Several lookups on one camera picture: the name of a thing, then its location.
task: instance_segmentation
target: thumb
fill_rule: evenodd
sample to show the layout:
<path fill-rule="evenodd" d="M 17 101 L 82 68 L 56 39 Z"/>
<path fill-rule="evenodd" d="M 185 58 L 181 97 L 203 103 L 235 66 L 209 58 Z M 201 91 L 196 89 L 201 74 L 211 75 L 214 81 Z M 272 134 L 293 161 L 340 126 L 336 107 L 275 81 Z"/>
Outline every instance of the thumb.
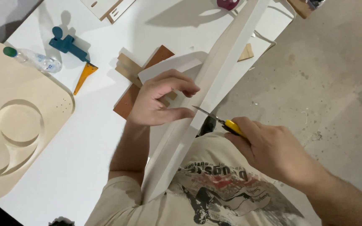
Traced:
<path fill-rule="evenodd" d="M 184 118 L 193 118 L 195 112 L 186 107 L 170 108 L 160 111 L 160 121 L 164 123 L 173 122 Z"/>
<path fill-rule="evenodd" d="M 252 165 L 254 162 L 254 154 L 252 152 L 251 146 L 248 141 L 246 141 L 241 136 L 236 136 L 231 133 L 225 133 L 224 137 L 228 139 L 234 146 L 243 154 L 243 156 L 247 159 L 248 163 Z"/>

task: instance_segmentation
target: yellow utility knife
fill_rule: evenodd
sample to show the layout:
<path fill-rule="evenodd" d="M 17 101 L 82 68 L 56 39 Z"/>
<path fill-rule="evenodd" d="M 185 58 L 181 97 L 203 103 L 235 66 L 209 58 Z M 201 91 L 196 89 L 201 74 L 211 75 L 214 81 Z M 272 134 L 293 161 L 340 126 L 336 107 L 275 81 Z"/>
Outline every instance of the yellow utility knife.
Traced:
<path fill-rule="evenodd" d="M 214 118 L 216 121 L 218 121 L 220 124 L 222 124 L 223 128 L 227 131 L 229 131 L 230 133 L 234 134 L 234 135 L 237 135 L 237 136 L 242 136 L 244 138 L 247 138 L 244 133 L 240 130 L 240 128 L 237 126 L 237 124 L 235 124 L 233 121 L 231 120 L 221 120 L 219 119 L 217 116 L 215 116 L 214 114 L 210 114 L 209 112 L 203 110 L 202 108 L 200 107 L 196 107 L 196 106 L 193 106 L 194 108 L 200 110 L 201 112 L 205 113 L 206 115 L 208 115 L 209 117 L 211 118 Z"/>

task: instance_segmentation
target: green bottle cap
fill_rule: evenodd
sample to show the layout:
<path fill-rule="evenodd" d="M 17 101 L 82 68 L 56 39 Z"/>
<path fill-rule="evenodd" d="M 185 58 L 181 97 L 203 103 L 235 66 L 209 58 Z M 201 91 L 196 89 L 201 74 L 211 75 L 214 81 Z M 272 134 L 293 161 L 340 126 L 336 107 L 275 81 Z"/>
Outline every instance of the green bottle cap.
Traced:
<path fill-rule="evenodd" d="M 10 57 L 15 57 L 18 54 L 18 52 L 16 51 L 16 49 L 12 47 L 5 47 L 4 54 Z"/>

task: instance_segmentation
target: orange plastic wedge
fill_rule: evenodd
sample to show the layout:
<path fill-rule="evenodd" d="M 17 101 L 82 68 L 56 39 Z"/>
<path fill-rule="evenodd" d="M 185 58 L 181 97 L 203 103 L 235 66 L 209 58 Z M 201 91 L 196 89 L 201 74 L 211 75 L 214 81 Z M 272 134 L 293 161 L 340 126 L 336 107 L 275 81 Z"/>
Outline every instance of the orange plastic wedge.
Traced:
<path fill-rule="evenodd" d="M 76 88 L 75 88 L 75 91 L 74 91 L 74 95 L 76 95 L 79 91 L 79 89 L 82 87 L 84 81 L 86 80 L 86 78 L 93 74 L 95 71 L 98 70 L 98 67 L 94 66 L 93 64 L 91 63 L 86 63 L 86 65 L 84 66 L 83 68 L 83 72 L 82 74 L 80 75 L 80 78 L 79 78 L 79 81 L 78 81 L 78 84 L 76 85 Z"/>

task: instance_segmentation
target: beige t-shirt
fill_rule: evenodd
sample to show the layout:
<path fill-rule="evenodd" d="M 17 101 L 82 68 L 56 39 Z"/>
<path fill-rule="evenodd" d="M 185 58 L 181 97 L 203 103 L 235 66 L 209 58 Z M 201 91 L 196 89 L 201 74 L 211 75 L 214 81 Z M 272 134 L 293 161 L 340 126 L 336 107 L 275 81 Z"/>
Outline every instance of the beige t-shirt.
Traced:
<path fill-rule="evenodd" d="M 307 226 L 302 214 L 250 167 L 223 133 L 195 139 L 167 191 L 141 205 L 130 177 L 109 180 L 87 226 Z"/>

